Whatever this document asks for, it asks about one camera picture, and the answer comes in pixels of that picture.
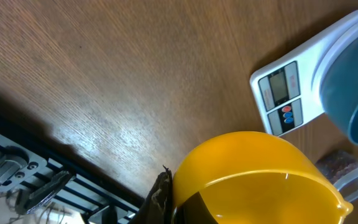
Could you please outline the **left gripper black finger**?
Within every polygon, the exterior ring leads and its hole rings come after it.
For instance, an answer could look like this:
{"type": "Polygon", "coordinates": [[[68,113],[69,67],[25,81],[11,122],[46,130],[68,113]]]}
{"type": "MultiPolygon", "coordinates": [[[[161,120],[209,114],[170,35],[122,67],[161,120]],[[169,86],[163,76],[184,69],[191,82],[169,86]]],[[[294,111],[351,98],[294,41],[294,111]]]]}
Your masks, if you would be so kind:
{"type": "Polygon", "coordinates": [[[140,210],[129,224],[171,224],[173,211],[173,178],[163,167],[140,210]]]}

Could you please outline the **yellow measuring scoop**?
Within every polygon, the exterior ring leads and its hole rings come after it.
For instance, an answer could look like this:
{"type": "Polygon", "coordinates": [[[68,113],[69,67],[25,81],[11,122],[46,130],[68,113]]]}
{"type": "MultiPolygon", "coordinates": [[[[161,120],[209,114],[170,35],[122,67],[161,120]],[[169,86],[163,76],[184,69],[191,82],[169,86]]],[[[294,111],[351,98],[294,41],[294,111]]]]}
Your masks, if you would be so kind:
{"type": "Polygon", "coordinates": [[[240,131],[194,148],[173,177],[173,223],[331,223],[353,210],[294,145],[240,131]]]}

